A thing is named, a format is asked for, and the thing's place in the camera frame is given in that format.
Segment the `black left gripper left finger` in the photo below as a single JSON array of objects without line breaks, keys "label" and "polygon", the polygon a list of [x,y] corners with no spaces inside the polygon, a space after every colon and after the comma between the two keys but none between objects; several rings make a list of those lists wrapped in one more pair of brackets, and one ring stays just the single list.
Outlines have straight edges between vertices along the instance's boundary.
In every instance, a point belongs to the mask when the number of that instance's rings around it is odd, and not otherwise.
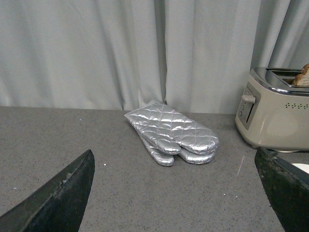
[{"label": "black left gripper left finger", "polygon": [[24,201],[0,217],[2,232],[77,232],[95,172],[85,151]]}]

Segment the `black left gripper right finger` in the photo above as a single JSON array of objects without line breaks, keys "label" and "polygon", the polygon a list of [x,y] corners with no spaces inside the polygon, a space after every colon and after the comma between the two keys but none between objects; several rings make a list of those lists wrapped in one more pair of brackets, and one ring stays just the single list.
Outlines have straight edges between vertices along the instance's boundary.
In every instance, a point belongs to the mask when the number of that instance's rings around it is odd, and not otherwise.
[{"label": "black left gripper right finger", "polygon": [[254,162],[267,198],[286,232],[309,230],[309,174],[258,147]]}]

